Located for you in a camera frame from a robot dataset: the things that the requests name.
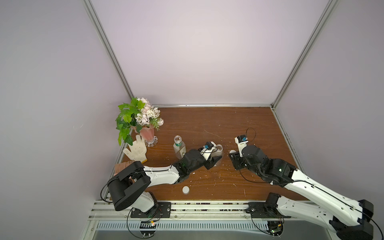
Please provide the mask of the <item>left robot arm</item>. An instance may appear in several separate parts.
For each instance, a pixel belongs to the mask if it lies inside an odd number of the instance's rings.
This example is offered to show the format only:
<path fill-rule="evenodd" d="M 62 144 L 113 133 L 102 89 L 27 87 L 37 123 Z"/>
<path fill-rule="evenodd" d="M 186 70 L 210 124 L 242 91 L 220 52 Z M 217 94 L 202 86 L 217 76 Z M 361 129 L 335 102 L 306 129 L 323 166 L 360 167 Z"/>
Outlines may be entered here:
<path fill-rule="evenodd" d="M 147 188 L 182 183 L 202 167 L 210 170 L 222 157 L 223 152 L 214 146 L 190 150 L 168 167 L 151 168 L 135 161 L 108 180 L 106 187 L 116 211 L 132 206 L 144 213 L 153 212 L 158 203 Z"/>

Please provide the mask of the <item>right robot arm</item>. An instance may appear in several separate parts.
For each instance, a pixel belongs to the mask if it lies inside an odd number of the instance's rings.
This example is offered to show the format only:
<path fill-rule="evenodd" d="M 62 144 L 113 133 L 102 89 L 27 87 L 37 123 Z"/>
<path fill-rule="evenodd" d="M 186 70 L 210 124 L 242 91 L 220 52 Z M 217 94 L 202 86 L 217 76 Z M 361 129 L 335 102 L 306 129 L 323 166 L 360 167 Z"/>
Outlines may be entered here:
<path fill-rule="evenodd" d="M 229 157 L 236 170 L 247 169 L 263 181 L 295 192 L 311 201 L 300 203 L 280 194 L 269 193 L 263 210 L 272 218 L 293 217 L 319 225 L 340 240 L 371 240 L 374 237 L 374 205 L 338 194 L 305 175 L 294 165 L 270 159 L 256 146 L 231 150 Z"/>

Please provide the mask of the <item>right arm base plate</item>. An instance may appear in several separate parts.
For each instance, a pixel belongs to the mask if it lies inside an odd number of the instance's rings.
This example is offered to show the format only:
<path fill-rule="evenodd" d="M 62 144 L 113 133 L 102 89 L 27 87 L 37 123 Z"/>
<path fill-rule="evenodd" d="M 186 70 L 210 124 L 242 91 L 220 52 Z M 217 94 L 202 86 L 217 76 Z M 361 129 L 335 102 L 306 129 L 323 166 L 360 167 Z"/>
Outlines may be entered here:
<path fill-rule="evenodd" d="M 262 202 L 249 202 L 246 213 L 250 214 L 253 218 L 264 218 L 264 219 L 288 219 L 290 216 L 282 215 L 276 204 L 267 204 Z"/>

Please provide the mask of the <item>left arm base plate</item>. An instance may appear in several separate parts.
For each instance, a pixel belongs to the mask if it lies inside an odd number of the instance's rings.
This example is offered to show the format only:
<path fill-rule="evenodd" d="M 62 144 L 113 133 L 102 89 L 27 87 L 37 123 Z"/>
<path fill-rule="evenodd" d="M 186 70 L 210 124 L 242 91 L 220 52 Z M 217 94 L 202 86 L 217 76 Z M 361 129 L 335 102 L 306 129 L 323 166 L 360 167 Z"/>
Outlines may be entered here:
<path fill-rule="evenodd" d="M 171 202 L 159 202 L 147 212 L 142 212 L 139 209 L 133 208 L 130 217 L 133 219 L 168 219 L 171 216 L 171 207 Z"/>

